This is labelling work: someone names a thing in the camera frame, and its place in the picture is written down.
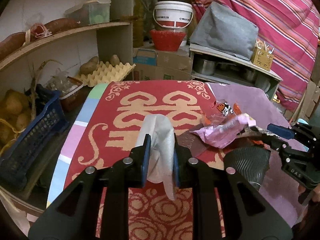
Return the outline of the person's right hand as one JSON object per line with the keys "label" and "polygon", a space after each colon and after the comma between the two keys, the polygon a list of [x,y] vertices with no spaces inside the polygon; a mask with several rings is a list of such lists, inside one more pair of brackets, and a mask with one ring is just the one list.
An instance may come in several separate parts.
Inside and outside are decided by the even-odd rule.
{"label": "person's right hand", "polygon": [[[305,190],[306,190],[306,188],[303,185],[299,185],[299,187],[298,187],[299,195],[301,195]],[[313,189],[313,197],[311,198],[311,200],[313,203],[319,202],[319,200],[320,200],[320,184],[318,184],[317,187]],[[308,211],[308,206],[307,205],[303,206],[302,213],[300,214],[297,222],[302,221],[302,219],[307,214],[307,211]]]}

